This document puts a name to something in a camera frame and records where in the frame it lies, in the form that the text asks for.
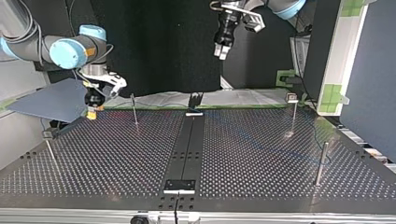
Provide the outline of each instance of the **white wall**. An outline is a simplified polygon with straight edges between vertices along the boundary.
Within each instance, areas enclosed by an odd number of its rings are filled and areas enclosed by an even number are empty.
[[[0,51],[0,61],[8,60]],[[0,63],[0,104],[45,87],[47,75],[35,71],[33,63],[15,61]],[[37,117],[0,111],[0,170],[20,155],[42,142],[41,123]]]

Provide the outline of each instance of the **gray sheet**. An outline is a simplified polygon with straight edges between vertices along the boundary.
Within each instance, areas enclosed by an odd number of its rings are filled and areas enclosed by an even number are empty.
[[[68,78],[21,98],[7,109],[71,123],[79,118],[86,108],[85,92],[81,81]]]

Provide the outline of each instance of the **white panel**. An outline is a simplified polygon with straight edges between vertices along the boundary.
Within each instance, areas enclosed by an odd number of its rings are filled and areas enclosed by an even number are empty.
[[[42,129],[37,117],[13,113],[0,119],[0,170],[38,146]]]
[[[0,51],[0,61],[10,59]],[[0,63],[0,78],[0,103],[44,87],[48,81],[45,73],[37,72],[33,63],[24,61]],[[0,111],[0,170],[40,144],[41,132],[39,118]]]
[[[361,14],[357,17],[338,18],[332,38],[332,47],[326,65],[318,105],[321,103],[324,86],[326,84],[342,85],[341,94],[345,95],[347,92],[347,85],[361,39],[361,29],[366,17],[367,7],[368,6],[363,7]],[[335,113],[318,113],[321,116],[340,116],[342,107],[343,105],[339,104]]]
[[[24,61],[0,63],[0,77],[0,101],[46,86],[43,73]]]

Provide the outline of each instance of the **cable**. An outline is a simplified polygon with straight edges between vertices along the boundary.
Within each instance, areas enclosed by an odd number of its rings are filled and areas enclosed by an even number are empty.
[[[175,211],[174,211],[175,224],[178,224],[178,217],[177,217],[178,196],[179,196],[179,194],[177,195],[177,200],[176,200],[176,204],[175,204]]]
[[[294,26],[294,29],[295,29],[295,35],[294,35],[294,54],[295,54],[295,57],[296,57],[297,69],[298,69],[298,73],[299,73],[299,75],[297,75],[297,77],[299,77],[300,80],[302,81],[304,90],[305,90],[306,94],[308,95],[308,97],[309,97],[310,99],[313,99],[312,96],[309,94],[308,89],[307,89],[306,86],[305,86],[304,79],[302,78],[302,73],[303,73],[303,71],[301,71],[300,64],[299,64],[299,62],[298,62],[298,54],[297,54],[297,34],[298,34],[298,31],[297,31],[297,25],[298,25],[299,19],[300,19],[300,11],[297,13],[296,25]],[[314,102],[312,102],[312,105],[314,106],[315,110],[318,111],[318,108],[317,108],[317,106],[314,104]]]
[[[214,7],[215,4],[219,4],[220,1],[212,1],[209,4],[210,9],[214,10],[214,11],[222,11],[223,9],[221,7]]]
[[[19,59],[3,60],[3,61],[0,61],[0,63],[9,63],[9,62],[14,62],[14,61],[19,61]]]
[[[264,3],[264,7],[268,7],[269,4],[270,4],[270,0],[267,0],[267,1]]]
[[[95,59],[94,61],[90,62],[90,63],[95,63],[103,58],[105,58],[113,49],[114,49],[114,45],[112,44],[106,44],[106,47],[110,46],[110,49],[108,51],[106,51],[105,54],[103,54],[102,56],[100,56],[99,58]]]
[[[23,35],[20,35],[20,36],[18,36],[18,37],[10,38],[10,37],[7,37],[7,36],[3,35],[3,38],[4,38],[6,41],[8,41],[8,42],[13,42],[13,41],[16,41],[16,42],[17,42],[17,41],[20,41],[21,39],[24,39],[24,38],[29,34],[29,32],[31,31],[31,29],[32,29],[32,27],[33,27],[33,25],[34,25],[33,16],[32,16],[32,14],[30,13],[30,10],[29,10],[28,6],[26,6],[26,4],[25,4],[22,0],[19,0],[19,1],[20,1],[20,3],[24,6],[24,8],[25,8],[27,14],[29,15],[29,26],[28,26],[28,28],[26,29],[25,33],[23,33]]]
[[[11,44],[19,44],[19,43],[22,43],[22,42],[28,40],[33,35],[35,35],[36,32],[38,32],[38,43],[37,43],[38,44],[38,46],[37,46],[38,60],[40,62],[40,65],[43,66],[43,57],[42,57],[43,56],[42,55],[43,54],[43,52],[42,52],[43,36],[42,36],[41,26],[33,18],[32,13],[29,10],[29,7],[26,6],[26,4],[22,0],[19,0],[19,1],[23,5],[23,7],[25,8],[26,13],[29,15],[29,26],[28,26],[28,28],[26,29],[26,31],[25,31],[25,33],[23,35],[20,35],[20,36],[15,37],[15,38],[10,38],[10,37],[7,37],[7,36],[3,36],[3,38],[7,42],[9,42]]]
[[[91,84],[91,82],[87,79],[87,78],[85,78],[83,75],[81,75],[80,73],[79,73],[79,71],[76,71],[76,69],[72,69],[72,71],[73,71],[73,73],[76,75],[78,75],[79,77],[81,77],[84,81],[86,81],[86,82],[88,82],[88,83],[90,83],[90,85],[92,85]],[[105,96],[105,97],[109,97],[109,96],[107,96],[106,94],[104,94],[101,90],[99,90],[99,88],[97,88],[97,87],[93,87],[96,91],[98,91],[99,93],[101,93],[103,96]]]
[[[322,147],[322,145],[320,144],[320,142],[319,142],[319,140],[318,140],[318,131],[317,131],[317,127],[315,127],[315,125],[309,121],[308,114],[307,114],[306,112],[304,112],[304,114],[305,114],[306,122],[314,129],[314,139],[315,139],[315,142],[317,143],[317,145],[318,145],[318,147],[320,148],[320,150],[323,151],[323,147]],[[332,163],[332,159],[331,159],[331,158],[329,157],[329,155],[327,155],[327,154],[326,154],[326,158],[327,158],[327,160],[328,160],[328,162],[326,163],[326,165],[330,165],[330,164]]]
[[[67,0],[64,0],[64,2],[66,3],[66,10],[67,10],[67,8],[68,8]],[[74,28],[73,28],[73,22],[72,22],[72,12],[73,12],[73,6],[74,6],[75,2],[76,2],[76,0],[73,0],[72,4],[70,4],[69,10],[67,11],[67,17],[69,19],[69,24],[70,24],[70,28],[72,30],[73,36],[76,35],[76,32],[74,31]]]

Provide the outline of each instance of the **black bracket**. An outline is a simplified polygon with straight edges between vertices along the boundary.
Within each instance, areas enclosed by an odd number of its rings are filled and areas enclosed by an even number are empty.
[[[195,180],[166,180],[164,194],[195,194]]]
[[[202,102],[202,98],[204,97],[204,93],[192,93],[190,95],[190,100],[189,100],[189,109],[187,113],[200,113],[197,110],[195,110],[195,107],[200,105]]]

